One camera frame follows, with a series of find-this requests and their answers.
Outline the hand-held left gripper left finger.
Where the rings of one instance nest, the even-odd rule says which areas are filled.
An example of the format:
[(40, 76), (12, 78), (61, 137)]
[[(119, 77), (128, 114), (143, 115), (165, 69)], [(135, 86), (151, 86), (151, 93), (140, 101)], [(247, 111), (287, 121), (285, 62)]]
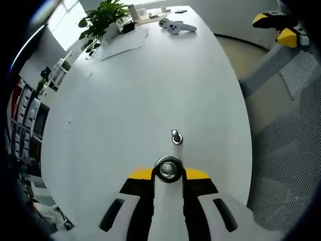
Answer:
[(80, 223), (51, 240), (147, 240), (154, 213), (154, 170), (130, 174), (119, 192), (84, 211)]

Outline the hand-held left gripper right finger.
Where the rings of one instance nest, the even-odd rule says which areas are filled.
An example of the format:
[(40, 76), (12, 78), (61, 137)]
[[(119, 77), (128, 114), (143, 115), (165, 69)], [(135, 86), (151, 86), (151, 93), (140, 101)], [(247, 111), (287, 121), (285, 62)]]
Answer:
[(253, 212), (219, 192), (208, 174), (185, 168), (183, 213), (189, 240), (283, 240), (284, 234), (261, 227)]

